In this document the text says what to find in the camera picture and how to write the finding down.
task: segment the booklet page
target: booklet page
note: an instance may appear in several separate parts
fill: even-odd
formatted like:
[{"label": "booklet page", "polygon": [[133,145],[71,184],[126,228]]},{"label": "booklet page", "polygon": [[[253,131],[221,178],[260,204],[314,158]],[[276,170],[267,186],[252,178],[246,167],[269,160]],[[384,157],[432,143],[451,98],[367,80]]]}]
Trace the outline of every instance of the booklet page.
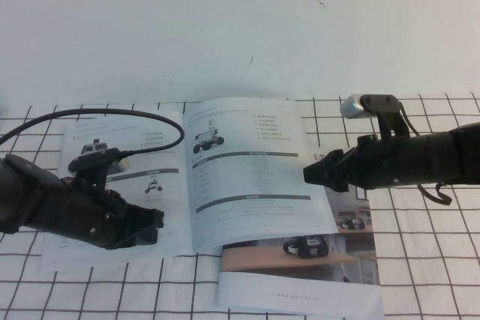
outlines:
[{"label": "booklet page", "polygon": [[[182,125],[182,115],[158,111]],[[179,136],[168,124],[133,116],[108,115],[66,127],[58,176],[71,177],[68,165],[75,157],[105,148],[137,150],[166,145]],[[109,167],[106,188],[128,203],[165,213],[155,245],[105,250],[62,236],[46,234],[43,269],[128,262],[146,257],[191,253],[191,230],[183,144],[165,151],[137,154]]]},{"label": "booklet page", "polygon": [[306,184],[309,147],[288,100],[224,98],[184,115],[193,245],[336,232],[321,187]]},{"label": "booklet page", "polygon": [[[316,159],[325,152],[316,151]],[[338,233],[223,247],[218,304],[237,309],[383,319],[370,206],[363,189],[327,191]]]}]

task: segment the robotic arm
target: robotic arm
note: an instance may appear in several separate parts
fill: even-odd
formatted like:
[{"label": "robotic arm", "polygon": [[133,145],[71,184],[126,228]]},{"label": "robotic arm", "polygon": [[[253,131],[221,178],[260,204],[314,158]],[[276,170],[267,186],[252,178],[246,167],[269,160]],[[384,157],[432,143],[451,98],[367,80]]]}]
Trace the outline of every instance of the robotic arm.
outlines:
[{"label": "robotic arm", "polygon": [[[360,136],[347,153],[331,151],[304,168],[307,183],[339,193],[348,191],[348,184],[366,190],[415,184],[425,197],[442,205],[452,202],[440,192],[442,186],[480,184],[480,123],[420,136],[392,95],[353,95],[340,111],[345,118],[376,116],[381,139]],[[409,127],[417,136],[410,137]],[[429,183],[437,183],[438,198],[422,187]]]},{"label": "robotic arm", "polygon": [[20,226],[52,232],[107,250],[156,244],[164,213],[128,204],[119,193],[105,190],[111,164],[135,154],[162,151],[179,144],[185,134],[168,118],[123,109],[74,109],[36,118],[0,138],[9,138],[42,121],[78,114],[117,114],[151,118],[173,126],[180,136],[156,148],[136,151],[105,149],[73,159],[74,178],[59,179],[29,161],[7,154],[0,159],[0,232],[14,234]]}]

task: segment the instruction manual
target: instruction manual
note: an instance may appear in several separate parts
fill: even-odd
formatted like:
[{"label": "instruction manual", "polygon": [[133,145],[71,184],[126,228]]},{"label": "instruction manual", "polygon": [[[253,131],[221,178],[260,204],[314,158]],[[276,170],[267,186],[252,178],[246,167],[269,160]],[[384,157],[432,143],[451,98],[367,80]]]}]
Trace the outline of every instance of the instruction manual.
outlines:
[{"label": "instruction manual", "polygon": [[[314,159],[327,153],[315,149]],[[326,190],[336,233],[224,246],[217,305],[237,311],[384,319],[367,193],[352,185],[349,190]]]},{"label": "instruction manual", "polygon": [[[43,269],[185,255],[240,241],[338,231],[323,187],[304,182],[310,146],[295,102],[223,98],[198,103],[184,114],[155,113],[183,126],[185,140],[112,165],[106,188],[131,204],[165,213],[157,243],[104,250],[47,234]],[[153,148],[177,137],[175,128],[151,119],[79,119],[64,130],[58,176],[73,176],[68,165],[81,154]]]}]

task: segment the black grid lines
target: black grid lines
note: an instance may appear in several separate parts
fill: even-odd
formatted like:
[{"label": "black grid lines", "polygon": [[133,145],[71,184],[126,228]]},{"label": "black grid lines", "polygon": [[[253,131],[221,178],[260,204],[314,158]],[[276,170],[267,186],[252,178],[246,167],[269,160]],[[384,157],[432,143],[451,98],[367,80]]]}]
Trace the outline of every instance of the black grid lines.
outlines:
[{"label": "black grid lines", "polygon": [[[355,146],[361,135],[378,133],[376,119],[345,119],[341,98],[300,100],[312,145],[327,150]],[[418,131],[450,130],[480,121],[474,94],[404,99]],[[125,109],[185,112],[190,103],[109,104]],[[0,133],[41,115],[35,107],[0,114]],[[86,117],[50,122],[0,147],[0,157],[18,154],[51,171],[58,167],[62,125]],[[425,187],[432,191],[432,186]],[[441,208],[423,200],[414,187],[375,190],[370,206],[376,236],[385,314],[391,319],[468,319],[480,317],[480,187],[453,186],[454,204]],[[375,223],[392,217],[393,223]],[[39,274],[38,247],[43,233],[21,229],[0,235],[0,314],[29,319],[298,319],[275,313],[236,312],[215,306],[218,256],[196,254],[176,259]]]}]

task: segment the white wall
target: white wall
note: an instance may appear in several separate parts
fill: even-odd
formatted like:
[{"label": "white wall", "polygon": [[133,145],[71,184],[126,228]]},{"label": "white wall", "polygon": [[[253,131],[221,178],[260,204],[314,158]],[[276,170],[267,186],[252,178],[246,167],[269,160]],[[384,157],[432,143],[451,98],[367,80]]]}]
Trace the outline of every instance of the white wall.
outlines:
[{"label": "white wall", "polygon": [[480,0],[0,0],[7,104],[480,92],[479,56]]}]

